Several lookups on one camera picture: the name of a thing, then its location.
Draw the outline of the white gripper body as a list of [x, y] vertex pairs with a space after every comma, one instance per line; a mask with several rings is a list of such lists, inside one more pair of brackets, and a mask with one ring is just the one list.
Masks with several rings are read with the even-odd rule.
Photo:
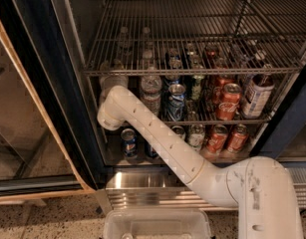
[[105, 98], [112, 87], [114, 86], [123, 86], [127, 87], [129, 84], [129, 78], [123, 75], [116, 76], [104, 76], [100, 78], [101, 86], [101, 97]]

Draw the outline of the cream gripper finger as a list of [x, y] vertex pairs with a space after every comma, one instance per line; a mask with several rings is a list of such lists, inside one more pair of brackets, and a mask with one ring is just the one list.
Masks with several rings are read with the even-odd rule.
[[104, 61], [100, 65], [100, 73], [102, 76], [106, 76], [110, 72], [110, 63], [108, 61]]
[[115, 75], [122, 75], [124, 72], [125, 72], [124, 64], [120, 60], [114, 59], [113, 73]]

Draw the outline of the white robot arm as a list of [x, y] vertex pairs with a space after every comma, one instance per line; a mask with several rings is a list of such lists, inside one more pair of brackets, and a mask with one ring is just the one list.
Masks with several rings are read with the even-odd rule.
[[120, 76], [103, 76], [99, 124], [134, 127], [176, 176], [201, 199], [238, 209], [238, 239], [304, 239], [293, 180], [278, 161], [255, 156], [219, 168], [193, 150], [131, 91]]

